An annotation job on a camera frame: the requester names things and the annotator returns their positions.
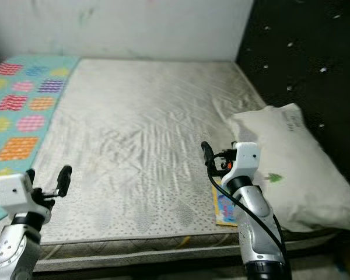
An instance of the white wall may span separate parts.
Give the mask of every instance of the white wall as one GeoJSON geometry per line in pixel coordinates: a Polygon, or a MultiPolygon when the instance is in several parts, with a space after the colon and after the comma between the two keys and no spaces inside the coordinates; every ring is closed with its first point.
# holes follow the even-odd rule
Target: white wall
{"type": "Polygon", "coordinates": [[[253,0],[0,0],[0,60],[15,54],[234,60],[253,0]]]}

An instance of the white pillow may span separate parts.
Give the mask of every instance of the white pillow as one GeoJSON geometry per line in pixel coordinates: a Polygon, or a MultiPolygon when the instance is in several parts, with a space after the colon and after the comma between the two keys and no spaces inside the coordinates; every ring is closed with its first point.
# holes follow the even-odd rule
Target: white pillow
{"type": "Polygon", "coordinates": [[[283,228],[350,230],[350,185],[306,129],[297,105],[234,114],[227,123],[237,141],[261,148],[254,184],[283,228]]]}

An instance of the white mattress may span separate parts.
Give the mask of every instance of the white mattress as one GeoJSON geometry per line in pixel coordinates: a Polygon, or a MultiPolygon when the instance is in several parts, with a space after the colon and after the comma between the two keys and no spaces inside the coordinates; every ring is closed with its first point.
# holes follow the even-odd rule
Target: white mattress
{"type": "MultiPolygon", "coordinates": [[[[214,223],[200,143],[228,148],[233,137],[223,121],[262,107],[231,63],[81,60],[33,165],[34,186],[45,190],[55,188],[63,165],[73,167],[69,193],[41,231],[37,270],[98,267],[139,252],[148,258],[159,244],[161,254],[179,254],[190,236],[205,239],[213,256],[221,244],[233,245],[221,254],[236,251],[223,243],[236,228],[214,223]],[[114,240],[125,249],[150,246],[123,252],[114,240]]],[[[8,223],[0,221],[0,231],[8,223]]],[[[204,250],[195,248],[193,256],[204,250]]]]}

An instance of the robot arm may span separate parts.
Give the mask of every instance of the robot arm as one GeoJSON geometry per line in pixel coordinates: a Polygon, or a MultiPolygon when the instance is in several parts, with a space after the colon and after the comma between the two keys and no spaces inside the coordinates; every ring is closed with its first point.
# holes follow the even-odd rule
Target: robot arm
{"type": "Polygon", "coordinates": [[[221,177],[220,187],[228,190],[229,196],[246,208],[240,209],[238,205],[235,207],[235,215],[241,257],[248,279],[291,279],[284,241],[275,242],[272,238],[273,236],[276,240],[281,239],[280,228],[272,207],[264,199],[259,186],[252,184],[260,160],[257,144],[232,143],[232,150],[225,150],[219,154],[226,161],[221,165],[222,170],[216,169],[214,162],[216,156],[209,144],[203,142],[201,147],[204,151],[205,164],[208,166],[209,178],[212,180],[212,177],[221,177]],[[250,211],[260,220],[265,229],[246,211],[250,211]]]}
{"type": "Polygon", "coordinates": [[[33,189],[34,170],[0,177],[0,206],[12,219],[0,234],[0,280],[30,280],[40,256],[40,230],[51,218],[52,199],[64,197],[72,169],[65,166],[51,193],[33,189]]]}

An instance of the colorful booklet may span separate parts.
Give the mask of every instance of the colorful booklet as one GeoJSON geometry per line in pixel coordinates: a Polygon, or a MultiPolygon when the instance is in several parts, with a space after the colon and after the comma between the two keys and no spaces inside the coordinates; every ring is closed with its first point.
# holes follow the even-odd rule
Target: colorful booklet
{"type": "Polygon", "coordinates": [[[233,203],[226,198],[220,191],[212,186],[212,196],[214,202],[215,221],[217,225],[237,226],[235,217],[233,216],[233,203]]]}

